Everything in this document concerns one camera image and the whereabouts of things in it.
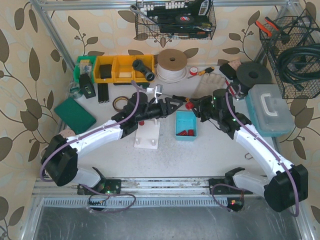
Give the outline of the beige work glove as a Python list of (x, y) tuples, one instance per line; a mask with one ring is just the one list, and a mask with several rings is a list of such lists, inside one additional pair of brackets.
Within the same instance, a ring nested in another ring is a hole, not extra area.
[(226, 79), (220, 74), (214, 72), (205, 73), (192, 94), (192, 98), (198, 99), (203, 96), (212, 95), (215, 90), (221, 89), (225, 82)]

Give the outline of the brown tape roll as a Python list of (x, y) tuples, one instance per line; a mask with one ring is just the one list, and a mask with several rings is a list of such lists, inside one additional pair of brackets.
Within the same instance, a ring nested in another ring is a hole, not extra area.
[(121, 112), (124, 106), (128, 103), (128, 98), (126, 96), (118, 96), (112, 102), (112, 107), (116, 112)]

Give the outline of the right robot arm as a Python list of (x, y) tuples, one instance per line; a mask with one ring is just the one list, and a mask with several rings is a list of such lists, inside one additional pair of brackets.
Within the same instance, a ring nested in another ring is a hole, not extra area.
[(294, 207), (294, 217), (300, 213), (300, 202), (308, 198), (308, 170), (302, 165), (294, 165), (278, 153), (258, 133), (252, 122), (242, 113), (235, 111), (233, 96), (227, 89), (215, 90), (212, 95), (189, 100), (194, 115), (201, 122), (215, 120), (220, 131), (244, 147), (259, 163), (264, 175), (250, 173), (237, 167), (225, 174), (223, 183), (213, 185), (237, 191), (248, 191), (265, 199), (275, 212)]

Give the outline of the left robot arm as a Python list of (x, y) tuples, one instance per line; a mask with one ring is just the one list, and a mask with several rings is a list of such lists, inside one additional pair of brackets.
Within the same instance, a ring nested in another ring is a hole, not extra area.
[(101, 126), (69, 138), (60, 134), (54, 136), (41, 159), (39, 174), (47, 173), (50, 181), (58, 187), (77, 183), (95, 188), (103, 175), (95, 167), (80, 167), (81, 157), (125, 138), (136, 131), (142, 121), (168, 117), (183, 104), (183, 101), (170, 97), (149, 100), (145, 93), (135, 92), (123, 109)]

